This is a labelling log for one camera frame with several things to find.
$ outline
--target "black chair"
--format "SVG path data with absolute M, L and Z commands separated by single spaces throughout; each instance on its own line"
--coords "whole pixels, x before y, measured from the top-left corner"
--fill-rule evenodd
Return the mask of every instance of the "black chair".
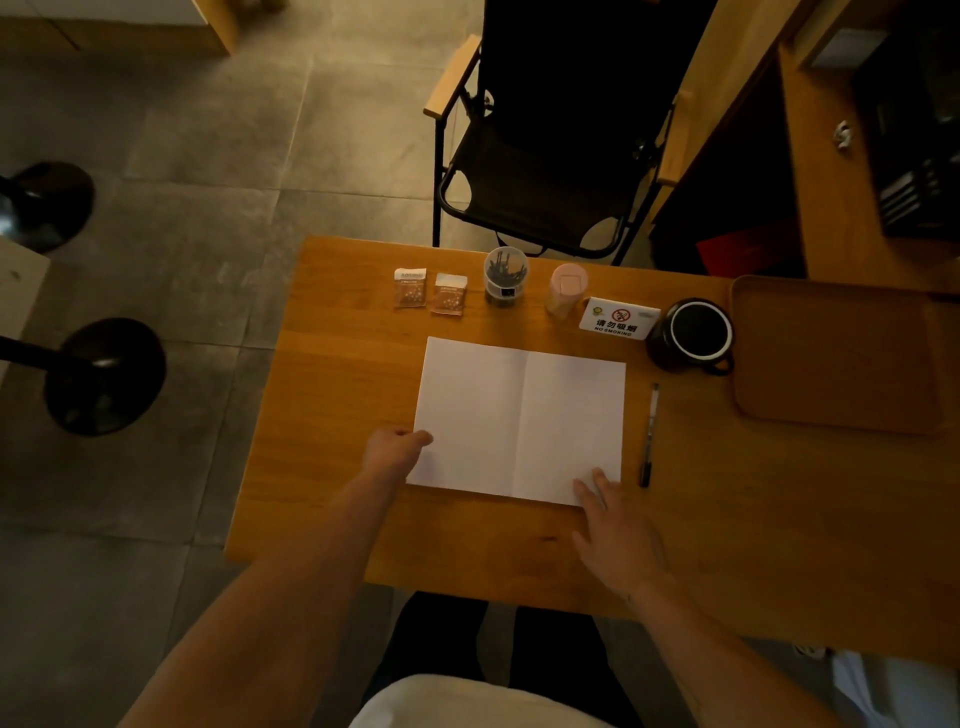
M 436 120 L 433 245 L 441 209 L 483 228 L 619 265 L 656 199 L 640 183 L 660 159 L 656 138 L 716 0 L 487 0 L 483 39 L 457 52 L 423 112 Z M 480 62 L 477 93 L 466 89 Z M 457 99 L 469 127 L 444 166 Z M 462 172 L 470 202 L 446 195 Z M 617 220 L 610 244 L 584 235 Z

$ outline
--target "wood grain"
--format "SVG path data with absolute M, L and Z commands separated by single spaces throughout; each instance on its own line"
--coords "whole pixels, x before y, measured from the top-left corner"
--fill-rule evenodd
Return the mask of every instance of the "wood grain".
M 41 17 L 0 17 L 0 53 L 68 56 L 77 49 Z
M 224 50 L 233 55 L 240 42 L 240 20 L 230 0 L 193 0 L 204 20 L 220 39 Z M 271 11 L 264 5 L 264 10 Z
M 960 665 L 960 439 L 770 423 L 732 384 L 657 370 L 638 342 L 557 321 L 543 302 L 558 261 L 530 261 L 514 309 L 484 302 L 483 255 L 308 238 L 287 304 L 227 551 L 250 560 L 309 523 L 356 474 L 369 432 L 412 425 L 427 336 L 627 363 L 623 476 L 635 483 L 650 388 L 660 384 L 648 492 L 671 569 L 744 635 Z M 666 308 L 729 303 L 727 279 L 583 263 L 589 292 Z M 398 267 L 469 277 L 462 319 L 393 309 Z M 960 411 L 960 306 L 934 306 L 945 406 Z M 627 617 L 580 564 L 579 509 L 407 486 L 367 580 Z
M 430 94 L 423 113 L 434 119 L 446 116 L 457 100 L 457 89 L 466 81 L 480 56 L 480 36 L 470 36 L 464 41 L 447 64 L 444 74 Z
M 678 184 L 754 77 L 760 62 L 812 0 L 717 0 L 680 84 L 688 101 L 674 112 L 660 181 Z
M 944 423 L 929 298 L 744 276 L 733 284 L 736 401 L 754 417 L 929 434 Z
M 225 56 L 228 49 L 210 25 L 139 25 L 107 20 L 56 20 L 81 51 Z
M 784 44 L 780 72 L 810 279 L 960 294 L 960 245 L 883 234 L 849 75 L 797 68 Z M 844 120 L 853 143 L 841 153 Z

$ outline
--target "forearm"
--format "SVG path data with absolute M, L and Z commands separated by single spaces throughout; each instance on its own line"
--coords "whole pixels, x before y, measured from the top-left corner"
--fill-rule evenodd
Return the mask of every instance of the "forearm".
M 157 671 L 124 725 L 305 724 L 333 668 L 394 487 L 358 475 L 255 562 Z M 171 706 L 186 706 L 171 713 Z
M 705 615 L 673 577 L 645 584 L 631 594 L 630 602 L 694 702 L 701 725 L 841 725 L 820 701 Z

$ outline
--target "black pants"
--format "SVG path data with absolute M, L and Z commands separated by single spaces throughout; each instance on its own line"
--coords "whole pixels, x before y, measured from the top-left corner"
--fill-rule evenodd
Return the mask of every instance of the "black pants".
M 486 601 L 427 592 L 411 596 L 363 702 L 410 675 L 482 682 L 477 632 L 486 613 Z M 586 615 L 517 607 L 510 687 L 564 703 L 616 728 L 642 728 L 607 664 L 596 624 Z

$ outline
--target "wooden armrest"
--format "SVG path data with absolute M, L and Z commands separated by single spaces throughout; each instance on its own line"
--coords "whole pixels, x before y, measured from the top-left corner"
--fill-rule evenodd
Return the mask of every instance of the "wooden armrest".
M 480 36 L 470 36 L 457 49 L 446 67 L 446 71 L 437 82 L 436 88 L 430 94 L 430 99 L 423 107 L 423 113 L 434 119 L 442 119 L 450 113 L 457 100 L 457 91 L 467 82 L 467 77 L 480 58 Z

